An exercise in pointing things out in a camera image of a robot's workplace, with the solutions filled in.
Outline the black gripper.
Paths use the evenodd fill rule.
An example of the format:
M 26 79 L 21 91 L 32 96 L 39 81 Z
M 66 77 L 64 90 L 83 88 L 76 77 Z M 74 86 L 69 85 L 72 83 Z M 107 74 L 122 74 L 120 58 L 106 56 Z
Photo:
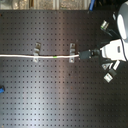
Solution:
M 91 59 L 91 58 L 97 58 L 99 56 L 100 56 L 99 49 L 86 50 L 86 51 L 79 52 L 80 59 Z

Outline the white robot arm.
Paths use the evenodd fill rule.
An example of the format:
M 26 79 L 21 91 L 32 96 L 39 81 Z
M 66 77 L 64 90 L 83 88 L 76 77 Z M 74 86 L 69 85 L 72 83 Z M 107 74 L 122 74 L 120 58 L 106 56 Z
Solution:
M 114 33 L 114 39 L 102 42 L 97 48 L 79 52 L 80 59 L 100 57 L 108 63 L 115 61 L 128 61 L 128 1 L 124 2 L 116 17 L 118 32 L 113 29 L 102 29 L 108 33 Z

